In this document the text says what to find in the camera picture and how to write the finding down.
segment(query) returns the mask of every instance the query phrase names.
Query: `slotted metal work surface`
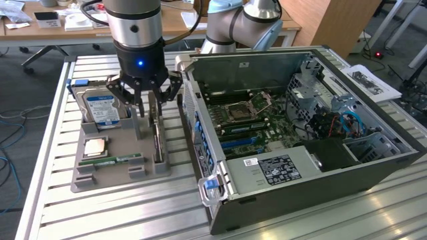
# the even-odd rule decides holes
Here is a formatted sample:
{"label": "slotted metal work surface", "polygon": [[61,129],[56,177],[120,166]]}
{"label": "slotted metal work surface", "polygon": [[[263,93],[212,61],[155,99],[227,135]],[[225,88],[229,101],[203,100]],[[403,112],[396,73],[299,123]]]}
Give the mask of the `slotted metal work surface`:
{"label": "slotted metal work surface", "polygon": [[[347,65],[332,51],[320,47],[319,51],[339,68]],[[165,55],[169,69],[175,56],[183,53],[192,52]],[[81,113],[65,91],[65,79],[105,79],[116,73],[114,55],[81,56],[76,62],[64,63],[17,240],[425,239],[425,157],[365,192],[211,236],[175,102],[163,110],[171,176],[72,193]],[[395,103],[381,103],[380,107],[427,146],[424,127]]]}

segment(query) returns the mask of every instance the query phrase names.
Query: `white cable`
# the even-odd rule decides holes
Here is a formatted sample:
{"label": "white cable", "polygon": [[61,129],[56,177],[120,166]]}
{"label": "white cable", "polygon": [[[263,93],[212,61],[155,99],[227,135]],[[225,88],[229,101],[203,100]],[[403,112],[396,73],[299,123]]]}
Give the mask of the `white cable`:
{"label": "white cable", "polygon": [[52,104],[34,106],[34,107],[32,107],[32,108],[25,109],[25,110],[21,111],[18,114],[12,115],[12,116],[4,116],[4,115],[0,114],[0,118],[2,118],[2,119],[14,119],[14,118],[22,118],[22,119],[25,119],[25,118],[26,118],[26,119],[42,119],[42,118],[48,117],[49,114],[41,115],[41,116],[32,116],[32,117],[25,117],[24,115],[25,115],[26,113],[32,112],[33,110],[44,109],[44,108],[49,108],[49,107],[52,107]]}
{"label": "white cable", "polygon": [[177,7],[177,6],[169,5],[169,4],[163,3],[163,2],[161,2],[160,4],[161,4],[161,6],[169,7],[169,8],[172,8],[172,9],[183,10],[183,11],[191,11],[191,10],[193,10],[192,8],[189,8],[189,9],[187,9],[187,8],[180,8],[180,7]]}

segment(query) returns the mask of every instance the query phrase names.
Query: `power supply label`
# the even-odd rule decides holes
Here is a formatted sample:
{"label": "power supply label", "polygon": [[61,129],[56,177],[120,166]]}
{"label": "power supply label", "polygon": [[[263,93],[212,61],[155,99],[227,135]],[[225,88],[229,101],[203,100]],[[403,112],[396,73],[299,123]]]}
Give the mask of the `power supply label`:
{"label": "power supply label", "polygon": [[301,178],[300,172],[293,165],[289,155],[257,160],[257,164],[269,185],[285,183]]}

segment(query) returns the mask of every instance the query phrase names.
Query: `open computer tower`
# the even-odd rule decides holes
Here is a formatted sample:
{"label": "open computer tower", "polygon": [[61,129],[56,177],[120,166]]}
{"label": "open computer tower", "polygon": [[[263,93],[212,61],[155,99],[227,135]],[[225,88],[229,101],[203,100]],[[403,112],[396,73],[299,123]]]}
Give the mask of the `open computer tower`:
{"label": "open computer tower", "polygon": [[425,153],[313,48],[180,55],[176,65],[213,235],[368,190]]}

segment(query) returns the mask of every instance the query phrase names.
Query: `wooden cabinet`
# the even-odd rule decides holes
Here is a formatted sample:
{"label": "wooden cabinet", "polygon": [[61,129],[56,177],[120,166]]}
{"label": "wooden cabinet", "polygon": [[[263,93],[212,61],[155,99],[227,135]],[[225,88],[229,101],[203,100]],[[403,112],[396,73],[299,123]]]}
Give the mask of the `wooden cabinet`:
{"label": "wooden cabinet", "polygon": [[381,0],[280,0],[301,26],[293,46],[328,45],[345,58]]}

